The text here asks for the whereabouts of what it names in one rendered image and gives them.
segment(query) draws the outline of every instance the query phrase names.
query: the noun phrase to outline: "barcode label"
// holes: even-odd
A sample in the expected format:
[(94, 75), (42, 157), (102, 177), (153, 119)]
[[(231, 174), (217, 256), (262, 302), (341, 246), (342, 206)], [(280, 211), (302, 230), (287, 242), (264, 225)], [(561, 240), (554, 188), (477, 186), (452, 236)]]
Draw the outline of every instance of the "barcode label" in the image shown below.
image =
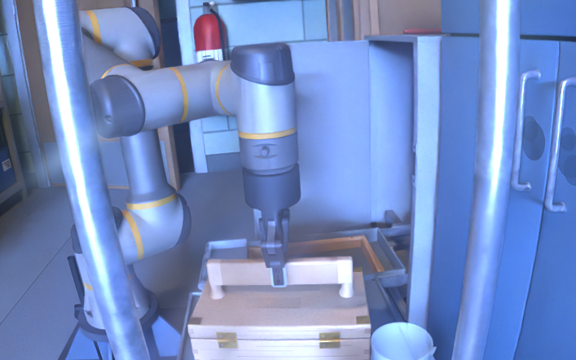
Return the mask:
[(3, 165), (3, 172), (12, 169), (12, 162), (10, 159), (5, 159), (1, 164)]

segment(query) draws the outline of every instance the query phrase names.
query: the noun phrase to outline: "fire extinguisher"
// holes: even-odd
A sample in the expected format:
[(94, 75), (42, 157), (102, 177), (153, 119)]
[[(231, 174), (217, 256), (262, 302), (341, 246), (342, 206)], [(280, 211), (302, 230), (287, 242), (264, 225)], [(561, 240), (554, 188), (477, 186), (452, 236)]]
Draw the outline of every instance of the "fire extinguisher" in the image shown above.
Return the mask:
[(212, 8), (214, 2), (203, 3), (203, 15), (194, 23), (196, 62), (226, 59), (226, 42), (223, 22)]

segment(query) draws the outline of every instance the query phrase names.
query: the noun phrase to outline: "cabinet handle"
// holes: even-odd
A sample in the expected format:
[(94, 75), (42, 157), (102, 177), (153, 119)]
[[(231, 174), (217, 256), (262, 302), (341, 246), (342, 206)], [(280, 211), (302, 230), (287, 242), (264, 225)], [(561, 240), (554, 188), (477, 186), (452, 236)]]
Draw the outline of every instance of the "cabinet handle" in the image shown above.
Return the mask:
[(561, 80), (556, 87), (556, 109), (554, 124), (552, 125), (552, 145), (550, 146), (550, 165), (547, 168), (546, 199), (544, 205), (548, 211), (563, 213), (565, 203), (553, 204), (554, 187), (556, 181), (556, 168), (559, 165), (559, 147), (561, 146), (561, 123), (563, 122), (563, 107), (565, 104), (565, 89), (576, 86), (576, 77)]
[(521, 149), (523, 147), (523, 112), (525, 102), (525, 84), (529, 79), (540, 79), (541, 70), (535, 69), (521, 74), (519, 80), (519, 99), (517, 101), (517, 128), (514, 133), (514, 152), (512, 154), (512, 177), (510, 184), (516, 191), (530, 191), (530, 182), (519, 183), (519, 170), (521, 170)]

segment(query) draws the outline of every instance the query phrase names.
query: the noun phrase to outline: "white bucket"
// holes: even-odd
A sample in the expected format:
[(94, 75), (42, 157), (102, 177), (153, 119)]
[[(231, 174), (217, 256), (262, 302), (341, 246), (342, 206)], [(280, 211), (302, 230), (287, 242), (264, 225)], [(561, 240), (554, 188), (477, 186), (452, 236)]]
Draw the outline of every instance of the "white bucket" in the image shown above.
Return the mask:
[(372, 334), (372, 360), (434, 360), (432, 337), (411, 323), (389, 323)]

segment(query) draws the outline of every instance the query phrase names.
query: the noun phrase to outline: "gray floor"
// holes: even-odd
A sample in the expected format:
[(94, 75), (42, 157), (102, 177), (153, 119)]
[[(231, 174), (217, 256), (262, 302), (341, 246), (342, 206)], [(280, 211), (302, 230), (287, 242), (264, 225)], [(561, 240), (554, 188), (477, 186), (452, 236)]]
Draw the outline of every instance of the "gray floor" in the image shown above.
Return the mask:
[[(190, 239), (135, 265), (173, 325), (182, 324), (187, 294), (196, 290), (205, 242), (254, 236), (242, 186), (239, 170), (187, 175), (180, 193), (191, 210)], [(110, 191), (122, 209), (126, 195)], [(78, 302), (66, 261), (72, 223), (62, 187), (32, 191), (0, 217), (0, 360), (57, 359), (66, 345)]]

